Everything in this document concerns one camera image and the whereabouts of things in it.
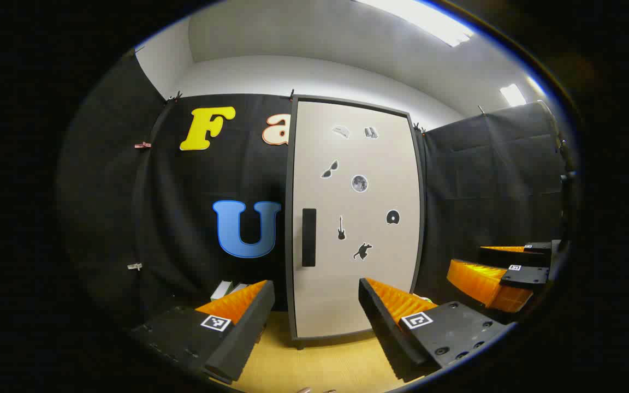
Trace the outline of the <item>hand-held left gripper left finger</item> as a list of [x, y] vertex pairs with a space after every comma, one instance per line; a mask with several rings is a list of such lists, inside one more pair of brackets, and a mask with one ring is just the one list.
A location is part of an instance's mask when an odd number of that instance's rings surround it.
[[275, 303], [265, 279], [200, 307], [176, 305], [132, 328], [148, 352], [194, 377], [240, 378]]

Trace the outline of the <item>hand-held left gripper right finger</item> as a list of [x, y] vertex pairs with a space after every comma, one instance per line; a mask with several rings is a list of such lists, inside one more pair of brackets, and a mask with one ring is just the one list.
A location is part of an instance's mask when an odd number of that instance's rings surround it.
[[397, 378], [445, 373], [516, 328], [461, 302], [436, 305], [376, 279], [361, 278], [358, 299]]

